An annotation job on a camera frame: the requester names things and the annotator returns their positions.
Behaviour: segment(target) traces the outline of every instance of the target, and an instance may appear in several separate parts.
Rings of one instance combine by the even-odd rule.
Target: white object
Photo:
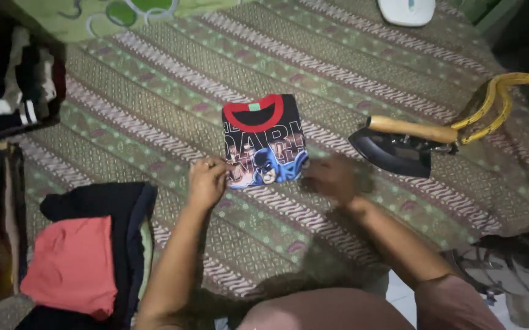
[[[436,0],[378,0],[387,22],[400,26],[424,26],[433,17]]]

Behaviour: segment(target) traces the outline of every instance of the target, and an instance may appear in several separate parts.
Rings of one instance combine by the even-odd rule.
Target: patterned bedsheet
[[[529,111],[517,93],[499,131],[435,155],[430,179],[379,171],[346,141],[368,115],[462,118],[503,72],[444,2],[419,29],[387,25],[375,0],[250,2],[71,44],[66,67],[61,123],[19,138],[31,238],[47,224],[46,194],[147,180],[159,188],[159,251],[185,202],[189,161],[223,155],[222,105],[269,93],[295,95],[312,156],[354,159],[367,196],[435,246],[529,229]],[[203,266],[203,287],[229,297],[361,287],[384,270],[363,233],[298,183],[226,192]]]

